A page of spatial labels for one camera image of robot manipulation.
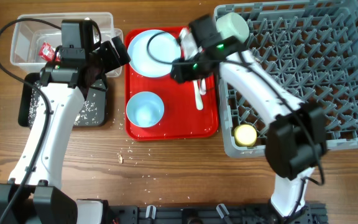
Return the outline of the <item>yellow cup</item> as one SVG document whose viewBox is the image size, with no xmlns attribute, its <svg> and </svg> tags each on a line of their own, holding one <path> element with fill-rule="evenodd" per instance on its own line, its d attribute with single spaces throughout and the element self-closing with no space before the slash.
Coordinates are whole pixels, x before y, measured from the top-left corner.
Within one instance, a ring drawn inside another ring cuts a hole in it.
<svg viewBox="0 0 358 224">
<path fill-rule="evenodd" d="M 239 125 L 234 129 L 234 140 L 238 146 L 252 147 L 257 140 L 257 131 L 251 125 Z"/>
</svg>

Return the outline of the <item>green bowl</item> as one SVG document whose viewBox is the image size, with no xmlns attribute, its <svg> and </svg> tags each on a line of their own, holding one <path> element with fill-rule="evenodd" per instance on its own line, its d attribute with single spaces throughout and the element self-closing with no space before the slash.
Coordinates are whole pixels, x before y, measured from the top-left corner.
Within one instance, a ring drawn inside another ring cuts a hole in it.
<svg viewBox="0 0 358 224">
<path fill-rule="evenodd" d="M 246 20 L 235 12 L 220 17 L 216 21 L 216 28 L 223 39 L 235 37 L 241 43 L 244 43 L 250 35 Z"/>
</svg>

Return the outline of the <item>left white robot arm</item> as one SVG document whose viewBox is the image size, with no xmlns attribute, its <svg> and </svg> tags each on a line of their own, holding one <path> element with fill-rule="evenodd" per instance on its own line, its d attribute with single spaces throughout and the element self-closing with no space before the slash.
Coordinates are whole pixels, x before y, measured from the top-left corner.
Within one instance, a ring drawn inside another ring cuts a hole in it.
<svg viewBox="0 0 358 224">
<path fill-rule="evenodd" d="M 60 25 L 62 44 L 39 73 L 36 117 L 8 181 L 0 184 L 0 223 L 111 223 L 107 200 L 73 200 L 62 192 L 62 168 L 70 134 L 88 90 L 130 62 L 121 39 L 95 40 L 91 19 Z"/>
</svg>

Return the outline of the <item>light blue bowl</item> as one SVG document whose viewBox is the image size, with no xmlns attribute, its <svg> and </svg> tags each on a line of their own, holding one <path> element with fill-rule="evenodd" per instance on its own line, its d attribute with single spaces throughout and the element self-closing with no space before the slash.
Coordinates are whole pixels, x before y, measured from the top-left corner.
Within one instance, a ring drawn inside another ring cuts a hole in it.
<svg viewBox="0 0 358 224">
<path fill-rule="evenodd" d="M 164 112 L 162 99 L 150 91 L 136 93 L 126 105 L 128 120 L 139 128 L 155 126 L 163 118 Z"/>
</svg>

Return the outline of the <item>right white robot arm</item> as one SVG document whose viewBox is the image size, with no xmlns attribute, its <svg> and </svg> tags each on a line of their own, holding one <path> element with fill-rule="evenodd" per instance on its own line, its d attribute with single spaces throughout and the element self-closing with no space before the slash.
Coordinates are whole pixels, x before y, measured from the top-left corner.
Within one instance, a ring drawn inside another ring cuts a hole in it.
<svg viewBox="0 0 358 224">
<path fill-rule="evenodd" d="M 276 174 L 272 216 L 290 223 L 303 213 L 306 186 L 328 151 L 324 112 L 283 89 L 246 47 L 249 39 L 246 20 L 235 12 L 216 21 L 199 17 L 180 32 L 184 56 L 168 61 L 170 75 L 184 83 L 218 72 L 258 112 L 268 128 L 265 157 Z"/>
</svg>

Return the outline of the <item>rice and food scraps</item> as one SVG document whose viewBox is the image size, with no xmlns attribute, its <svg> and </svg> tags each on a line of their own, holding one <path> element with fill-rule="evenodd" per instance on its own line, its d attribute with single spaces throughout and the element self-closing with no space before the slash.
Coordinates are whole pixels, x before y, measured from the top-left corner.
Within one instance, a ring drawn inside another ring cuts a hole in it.
<svg viewBox="0 0 358 224">
<path fill-rule="evenodd" d="M 102 79 L 96 80 L 91 85 L 83 107 L 76 116 L 74 126 L 100 126 L 104 123 L 107 90 L 108 88 Z M 31 128 L 35 121 L 40 96 L 34 90 L 32 90 L 32 93 L 27 93 L 23 96 L 29 99 L 24 103 L 24 105 L 29 108 L 19 113 L 19 116 L 23 118 L 21 120 L 21 126 Z"/>
</svg>

